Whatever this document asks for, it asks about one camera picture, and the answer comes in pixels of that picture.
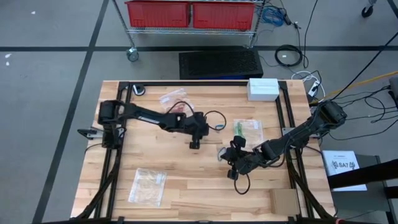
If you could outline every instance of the plastic bag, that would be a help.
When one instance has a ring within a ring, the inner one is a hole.
[[[159,207],[162,201],[166,176],[166,172],[138,168],[128,201]]]
[[[253,119],[234,119],[234,135],[246,139],[246,149],[264,142],[261,121]]]
[[[175,91],[168,93],[164,96],[161,96],[159,98],[159,101],[160,101],[160,104],[163,106],[163,108],[166,111],[168,111],[174,104],[176,104],[179,101],[187,102],[193,109],[193,104],[188,99],[188,95],[185,92],[185,89],[183,89],[183,88],[181,88],[179,90],[175,90]],[[187,114],[187,116],[192,115],[191,109],[185,103],[179,103],[179,104],[175,105],[170,112],[174,112],[174,113],[184,112]]]

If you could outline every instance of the wooden table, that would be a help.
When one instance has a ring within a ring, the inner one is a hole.
[[[100,102],[114,100],[118,84],[118,81],[103,82],[93,126],[101,128],[96,122]],[[299,125],[310,116],[305,89],[302,81],[298,80],[287,80],[287,86],[295,124]],[[234,136],[234,119],[260,120],[265,139],[279,138],[281,133],[275,102],[248,101],[246,86],[147,86],[145,95],[133,96],[131,101],[150,110],[164,112],[159,97],[179,88],[184,88],[188,93],[196,111],[222,112],[228,121],[226,128],[218,133],[210,130],[209,136],[201,141],[200,149],[193,150],[188,147],[190,136],[167,133],[156,125],[128,120],[113,219],[124,216],[126,220],[286,220],[284,215],[271,213],[269,197],[270,189],[290,188],[285,165],[252,171],[250,191],[246,195],[239,195],[234,191],[233,181],[226,177],[230,166],[226,161],[219,162],[216,158],[217,150],[228,146]],[[284,118],[289,126],[286,114]],[[209,115],[208,123],[212,126],[223,124],[223,119],[217,114]],[[90,141],[89,145],[99,142],[99,139]],[[310,140],[309,146],[319,149],[315,139]],[[104,155],[105,149],[101,146],[92,147],[86,153],[72,217],[82,212],[96,193]],[[325,209],[334,214],[322,157],[315,151],[304,149],[303,163],[310,190]],[[160,207],[127,201],[136,169],[139,167],[167,173]],[[237,186],[241,190],[246,189],[246,178],[240,178]],[[305,203],[301,191],[298,191],[300,207],[305,217]],[[105,214],[108,195],[104,198],[102,216]]]

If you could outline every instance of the shelf caster wheel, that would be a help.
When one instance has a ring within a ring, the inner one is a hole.
[[[126,55],[127,55],[127,59],[130,62],[135,62],[139,58],[139,54],[137,52],[137,49],[134,48],[134,47],[132,47],[129,50],[127,50]]]
[[[371,16],[373,13],[373,6],[370,6],[369,8],[365,7],[362,9],[362,17],[367,18]]]

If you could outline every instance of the blue cable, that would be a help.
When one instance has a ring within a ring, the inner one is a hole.
[[[260,15],[260,7],[256,8],[256,13]],[[266,6],[262,11],[261,22],[269,23],[276,27],[280,27],[284,24],[285,14],[282,9],[279,9],[274,6]]]

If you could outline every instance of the red bin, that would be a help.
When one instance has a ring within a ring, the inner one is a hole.
[[[251,29],[254,4],[227,2],[193,3],[194,28]]]
[[[161,1],[125,2],[132,27],[188,27],[189,3]]]

